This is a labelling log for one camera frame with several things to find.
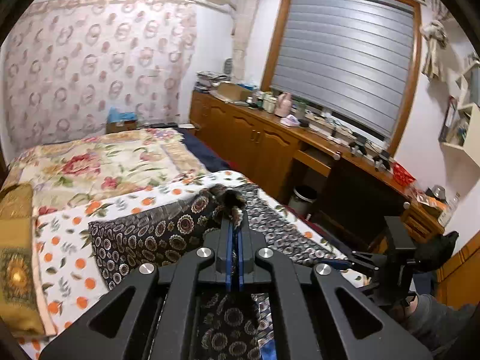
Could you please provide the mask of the grey sleeved right forearm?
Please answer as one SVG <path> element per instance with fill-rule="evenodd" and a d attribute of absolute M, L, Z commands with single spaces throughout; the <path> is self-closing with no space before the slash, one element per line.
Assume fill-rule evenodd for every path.
<path fill-rule="evenodd" d="M 403 327 L 430 350 L 433 359 L 461 359 L 479 343 L 479 305 L 456 310 L 429 294 L 418 295 Z"/>

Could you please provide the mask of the right hand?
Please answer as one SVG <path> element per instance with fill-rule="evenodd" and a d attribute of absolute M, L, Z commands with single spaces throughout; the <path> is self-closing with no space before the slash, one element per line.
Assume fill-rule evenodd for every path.
<path fill-rule="evenodd" d="M 416 292 L 410 292 L 408 296 L 392 306 L 387 314 L 397 321 L 401 322 L 406 320 L 417 308 L 418 296 Z"/>

